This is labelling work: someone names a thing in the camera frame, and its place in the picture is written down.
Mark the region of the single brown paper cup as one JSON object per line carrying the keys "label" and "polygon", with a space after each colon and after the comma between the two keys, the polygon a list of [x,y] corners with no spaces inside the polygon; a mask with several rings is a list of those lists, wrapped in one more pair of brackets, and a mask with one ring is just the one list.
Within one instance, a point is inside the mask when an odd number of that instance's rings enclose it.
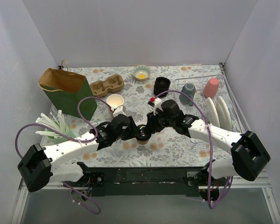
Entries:
{"label": "single brown paper cup", "polygon": [[137,142],[138,142],[139,144],[145,145],[145,144],[148,143],[149,138],[137,138],[136,140],[137,140]]}

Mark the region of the yellow patterned bowl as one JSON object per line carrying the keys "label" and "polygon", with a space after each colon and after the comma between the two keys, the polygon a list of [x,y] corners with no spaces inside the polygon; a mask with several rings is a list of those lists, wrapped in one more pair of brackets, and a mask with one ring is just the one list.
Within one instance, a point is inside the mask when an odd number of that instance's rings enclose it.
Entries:
{"label": "yellow patterned bowl", "polygon": [[146,65],[137,65],[133,69],[133,76],[139,81],[145,81],[150,77],[151,70]]}

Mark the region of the green straw holder cup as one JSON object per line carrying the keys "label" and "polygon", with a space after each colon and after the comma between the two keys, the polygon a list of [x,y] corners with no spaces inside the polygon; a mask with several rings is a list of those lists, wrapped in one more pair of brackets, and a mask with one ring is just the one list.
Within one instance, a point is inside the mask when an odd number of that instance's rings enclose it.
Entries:
{"label": "green straw holder cup", "polygon": [[[65,128],[65,130],[61,129],[61,125],[57,121],[55,121],[55,124],[58,126],[58,132],[61,132],[62,134],[69,136],[71,138],[76,138],[75,134],[71,131],[71,129],[67,124],[63,125],[63,128]],[[48,129],[44,131],[44,136],[48,137],[52,141],[55,141],[56,143],[58,142],[61,143],[68,140],[67,138]]]}

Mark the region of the green brown paper bag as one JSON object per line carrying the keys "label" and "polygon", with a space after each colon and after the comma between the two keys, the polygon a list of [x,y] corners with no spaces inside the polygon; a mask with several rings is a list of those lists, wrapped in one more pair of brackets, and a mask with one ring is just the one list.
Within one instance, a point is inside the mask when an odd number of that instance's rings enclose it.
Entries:
{"label": "green brown paper bag", "polygon": [[78,103],[85,97],[93,97],[87,78],[75,72],[49,68],[38,84],[56,109],[78,118]]}

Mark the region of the stack of black lids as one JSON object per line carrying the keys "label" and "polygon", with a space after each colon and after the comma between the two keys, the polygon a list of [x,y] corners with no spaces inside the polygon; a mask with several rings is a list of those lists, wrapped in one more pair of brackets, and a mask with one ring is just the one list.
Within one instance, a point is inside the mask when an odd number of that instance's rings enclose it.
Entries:
{"label": "stack of black lids", "polygon": [[159,95],[164,91],[168,91],[171,81],[166,77],[157,77],[154,83],[154,94]]}

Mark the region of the floral tablecloth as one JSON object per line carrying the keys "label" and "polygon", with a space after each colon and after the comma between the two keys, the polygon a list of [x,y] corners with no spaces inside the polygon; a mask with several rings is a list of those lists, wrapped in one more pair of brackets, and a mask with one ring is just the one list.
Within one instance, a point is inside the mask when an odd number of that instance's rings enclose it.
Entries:
{"label": "floral tablecloth", "polygon": [[[198,88],[195,92],[196,106],[181,106],[185,114],[201,116],[207,114],[203,89],[211,77],[220,80],[218,94],[233,109],[228,89],[222,78],[218,65],[183,65],[183,66],[152,66],[150,77],[145,81],[138,81],[133,76],[133,67],[80,67],[70,68],[86,76],[89,83],[105,80],[107,77],[118,74],[124,80],[124,88],[119,94],[124,99],[126,115],[132,116],[137,125],[147,122],[147,114],[152,108],[148,100],[153,96],[155,79],[168,78],[171,82],[171,92],[167,99],[178,100],[174,90],[181,90],[187,82],[195,82]],[[140,144],[135,139],[118,140],[108,148],[85,153],[71,162],[82,161],[89,167],[199,167],[205,165],[209,158],[216,161],[228,159],[230,155],[220,148],[210,150],[210,145],[197,139],[179,135],[174,129],[166,128],[160,133],[151,136],[147,144]]]}

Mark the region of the white plate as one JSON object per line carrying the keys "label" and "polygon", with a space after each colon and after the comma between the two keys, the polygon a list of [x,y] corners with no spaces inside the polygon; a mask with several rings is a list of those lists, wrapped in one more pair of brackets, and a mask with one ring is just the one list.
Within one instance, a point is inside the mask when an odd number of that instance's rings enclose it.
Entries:
{"label": "white plate", "polygon": [[228,107],[221,96],[217,97],[216,111],[218,114],[220,127],[227,131],[232,131],[231,116]]}
{"label": "white plate", "polygon": [[206,98],[206,108],[209,122],[216,127],[220,127],[218,113],[211,98]]}

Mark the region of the white plate rear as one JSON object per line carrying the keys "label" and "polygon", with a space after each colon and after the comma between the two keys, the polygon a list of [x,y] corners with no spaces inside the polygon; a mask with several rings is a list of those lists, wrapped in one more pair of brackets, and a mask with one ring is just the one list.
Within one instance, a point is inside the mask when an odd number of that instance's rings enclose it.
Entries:
{"label": "white plate rear", "polygon": [[228,107],[221,96],[217,97],[216,111],[218,114],[220,127],[227,131],[232,131],[231,116]]}

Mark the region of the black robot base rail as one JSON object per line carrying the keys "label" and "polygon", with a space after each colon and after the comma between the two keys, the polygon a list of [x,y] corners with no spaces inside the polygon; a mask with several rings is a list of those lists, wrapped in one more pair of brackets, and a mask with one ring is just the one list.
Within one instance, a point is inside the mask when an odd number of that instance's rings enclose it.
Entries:
{"label": "black robot base rail", "polygon": [[93,196],[185,195],[207,200],[206,174],[201,167],[88,168],[74,188],[87,189]]}

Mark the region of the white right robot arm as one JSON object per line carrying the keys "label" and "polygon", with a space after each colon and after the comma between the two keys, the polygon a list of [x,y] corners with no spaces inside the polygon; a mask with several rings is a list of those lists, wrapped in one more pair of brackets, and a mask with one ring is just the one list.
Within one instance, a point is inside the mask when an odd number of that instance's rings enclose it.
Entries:
{"label": "white right robot arm", "polygon": [[158,133],[171,127],[180,135],[208,142],[231,155],[229,159],[214,160],[205,165],[202,181],[206,185],[235,175],[254,181],[271,159],[254,132],[236,133],[207,125],[197,116],[184,114],[172,99],[162,101],[151,98],[148,103],[154,110],[147,115],[145,134]]}

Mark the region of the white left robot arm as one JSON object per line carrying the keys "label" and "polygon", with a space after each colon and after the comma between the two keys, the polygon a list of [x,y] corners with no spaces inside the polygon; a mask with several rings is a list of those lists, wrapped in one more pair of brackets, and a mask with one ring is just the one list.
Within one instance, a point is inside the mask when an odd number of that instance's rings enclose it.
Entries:
{"label": "white left robot arm", "polygon": [[84,187],[90,181],[89,170],[82,163],[66,162],[85,153],[111,146],[117,140],[129,140],[141,134],[132,117],[120,114],[111,122],[91,129],[77,138],[51,146],[32,145],[18,164],[29,192],[36,192],[50,182],[75,182]]}

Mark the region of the dark teal mug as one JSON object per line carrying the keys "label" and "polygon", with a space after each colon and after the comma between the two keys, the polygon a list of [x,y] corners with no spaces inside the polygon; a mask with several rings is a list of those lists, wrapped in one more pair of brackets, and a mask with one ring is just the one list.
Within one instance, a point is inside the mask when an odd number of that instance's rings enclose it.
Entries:
{"label": "dark teal mug", "polygon": [[196,92],[195,86],[190,82],[186,83],[182,88],[182,93],[186,94],[192,100],[189,100],[185,95],[180,94],[179,96],[180,102],[184,105],[193,106],[195,92]]}

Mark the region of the pink plastic cup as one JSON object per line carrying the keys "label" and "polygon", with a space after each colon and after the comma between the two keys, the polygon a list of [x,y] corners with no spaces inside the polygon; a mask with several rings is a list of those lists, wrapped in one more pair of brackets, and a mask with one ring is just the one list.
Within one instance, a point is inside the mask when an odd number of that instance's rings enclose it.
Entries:
{"label": "pink plastic cup", "polygon": [[207,98],[214,98],[219,88],[219,80],[217,78],[211,78],[208,80],[203,90],[203,95]]}

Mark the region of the white plate front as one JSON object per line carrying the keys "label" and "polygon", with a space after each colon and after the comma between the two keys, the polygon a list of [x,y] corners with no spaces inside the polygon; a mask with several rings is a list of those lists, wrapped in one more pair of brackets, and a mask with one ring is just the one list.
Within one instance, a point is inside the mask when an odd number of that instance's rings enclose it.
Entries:
{"label": "white plate front", "polygon": [[206,108],[209,122],[216,127],[220,127],[218,113],[211,98],[206,98]]}

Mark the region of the stack of paper cups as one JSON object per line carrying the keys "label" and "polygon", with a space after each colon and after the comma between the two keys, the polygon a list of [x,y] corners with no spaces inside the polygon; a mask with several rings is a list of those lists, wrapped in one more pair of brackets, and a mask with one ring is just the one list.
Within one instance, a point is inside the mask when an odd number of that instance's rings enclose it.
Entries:
{"label": "stack of paper cups", "polygon": [[116,109],[124,104],[124,98],[119,94],[112,94],[107,98],[106,102],[113,109]]}

